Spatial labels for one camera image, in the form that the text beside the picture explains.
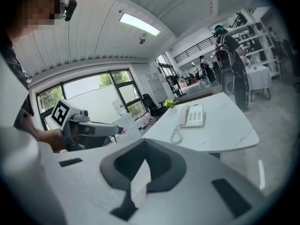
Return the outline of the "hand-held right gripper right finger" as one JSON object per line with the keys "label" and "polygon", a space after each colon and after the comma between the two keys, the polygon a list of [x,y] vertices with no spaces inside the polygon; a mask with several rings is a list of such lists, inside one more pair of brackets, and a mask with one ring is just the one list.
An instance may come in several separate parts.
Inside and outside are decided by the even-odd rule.
{"label": "hand-held right gripper right finger", "polygon": [[157,141],[186,162],[170,191],[151,193],[131,217],[133,225],[253,225],[265,197],[246,177],[208,153]]}

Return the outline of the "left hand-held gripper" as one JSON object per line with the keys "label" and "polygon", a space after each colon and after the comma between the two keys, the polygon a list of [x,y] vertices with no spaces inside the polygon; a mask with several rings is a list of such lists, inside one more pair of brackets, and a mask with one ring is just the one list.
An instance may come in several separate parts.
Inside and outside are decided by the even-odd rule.
{"label": "left hand-held gripper", "polygon": [[67,151],[87,150],[100,145],[80,143],[82,138],[107,138],[123,135],[127,129],[114,124],[91,121],[87,110],[79,109],[65,99],[59,99],[54,106],[51,120],[58,126]]}

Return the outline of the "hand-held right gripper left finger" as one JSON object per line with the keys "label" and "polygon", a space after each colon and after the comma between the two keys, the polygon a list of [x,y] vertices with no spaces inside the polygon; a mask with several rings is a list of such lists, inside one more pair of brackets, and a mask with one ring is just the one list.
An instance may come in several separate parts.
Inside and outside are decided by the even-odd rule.
{"label": "hand-held right gripper left finger", "polygon": [[66,152],[54,155],[55,162],[80,158],[81,162],[58,167],[60,199],[64,204],[67,222],[70,225],[144,225],[139,219],[142,209],[130,220],[124,221],[112,215],[111,210],[120,207],[126,193],[111,188],[100,172],[102,160],[131,142],[120,142],[105,147]]}

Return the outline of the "person's left hand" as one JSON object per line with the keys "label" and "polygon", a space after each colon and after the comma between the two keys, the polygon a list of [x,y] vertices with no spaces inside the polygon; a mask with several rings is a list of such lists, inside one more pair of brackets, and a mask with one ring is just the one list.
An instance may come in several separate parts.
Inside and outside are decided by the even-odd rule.
{"label": "person's left hand", "polygon": [[66,141],[59,129],[45,131],[42,135],[42,141],[49,144],[54,153],[67,150]]}

